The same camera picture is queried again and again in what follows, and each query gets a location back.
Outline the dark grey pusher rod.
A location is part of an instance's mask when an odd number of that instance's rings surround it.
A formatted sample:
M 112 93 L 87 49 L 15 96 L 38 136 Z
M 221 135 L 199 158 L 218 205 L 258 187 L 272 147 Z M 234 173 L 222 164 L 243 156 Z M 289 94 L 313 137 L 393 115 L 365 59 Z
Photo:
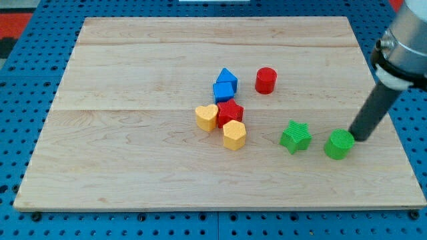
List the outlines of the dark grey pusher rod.
M 377 82 L 348 129 L 356 141 L 366 141 L 371 136 L 401 93 L 402 90 Z

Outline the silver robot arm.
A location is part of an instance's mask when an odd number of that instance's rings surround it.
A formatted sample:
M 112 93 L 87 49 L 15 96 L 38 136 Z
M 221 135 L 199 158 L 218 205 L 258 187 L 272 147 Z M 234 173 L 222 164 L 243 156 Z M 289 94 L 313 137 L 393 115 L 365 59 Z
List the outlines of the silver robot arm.
M 348 131 L 365 141 L 402 92 L 426 90 L 426 2 L 405 0 L 373 48 L 371 66 L 378 78 Z

